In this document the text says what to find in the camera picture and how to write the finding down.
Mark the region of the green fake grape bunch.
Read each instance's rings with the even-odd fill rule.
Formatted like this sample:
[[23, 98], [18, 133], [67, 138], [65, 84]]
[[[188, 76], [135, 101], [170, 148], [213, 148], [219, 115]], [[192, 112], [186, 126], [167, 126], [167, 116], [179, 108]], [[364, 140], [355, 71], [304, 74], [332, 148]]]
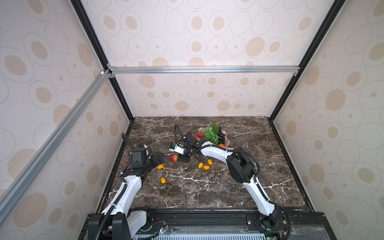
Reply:
[[213, 144], [218, 145], [219, 142], [219, 127], [216, 123], [212, 123], [210, 126], [205, 127], [203, 129], [203, 133], [205, 135], [205, 139]]

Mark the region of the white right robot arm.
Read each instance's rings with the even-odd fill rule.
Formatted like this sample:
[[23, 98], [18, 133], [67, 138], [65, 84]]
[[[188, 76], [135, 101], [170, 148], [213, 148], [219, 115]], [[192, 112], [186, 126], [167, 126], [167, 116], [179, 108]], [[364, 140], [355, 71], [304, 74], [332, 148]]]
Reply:
[[251, 195], [261, 214], [261, 222], [265, 229], [272, 229], [282, 216], [264, 191], [258, 179], [260, 175], [260, 164], [254, 156], [243, 150], [225, 148], [215, 145], [209, 141], [193, 140], [191, 144], [171, 144], [170, 151], [180, 154], [181, 157], [189, 159], [191, 156], [200, 154], [220, 160], [228, 165], [232, 178], [242, 184]]

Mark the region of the pink scalloped fruit bowl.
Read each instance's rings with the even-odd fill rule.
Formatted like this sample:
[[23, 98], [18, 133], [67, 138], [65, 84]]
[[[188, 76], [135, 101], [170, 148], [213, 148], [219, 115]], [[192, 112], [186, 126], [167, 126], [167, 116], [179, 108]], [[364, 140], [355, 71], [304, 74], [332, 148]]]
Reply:
[[228, 147], [228, 146], [230, 145], [231, 141], [228, 139], [227, 132], [226, 132], [225, 130], [223, 130], [223, 129], [222, 129], [222, 131], [226, 134], [226, 142], [225, 142], [224, 145], [225, 145], [225, 147]]

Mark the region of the black fake grape bunch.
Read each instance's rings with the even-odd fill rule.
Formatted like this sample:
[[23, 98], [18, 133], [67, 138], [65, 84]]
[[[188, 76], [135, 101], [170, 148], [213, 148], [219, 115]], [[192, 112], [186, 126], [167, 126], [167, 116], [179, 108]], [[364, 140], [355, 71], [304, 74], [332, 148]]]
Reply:
[[219, 127], [218, 133], [217, 133], [219, 144], [225, 144], [226, 142], [226, 134], [222, 131], [222, 128]]

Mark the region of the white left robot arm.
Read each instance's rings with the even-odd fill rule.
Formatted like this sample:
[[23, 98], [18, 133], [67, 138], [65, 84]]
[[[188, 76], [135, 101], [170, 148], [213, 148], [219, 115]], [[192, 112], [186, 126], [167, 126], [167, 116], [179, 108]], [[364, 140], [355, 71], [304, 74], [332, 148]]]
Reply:
[[131, 204], [152, 169], [161, 165], [164, 154], [138, 148], [131, 153], [131, 164], [123, 172], [123, 182], [101, 214], [88, 222], [88, 240], [131, 240], [147, 223], [145, 211], [129, 213]]

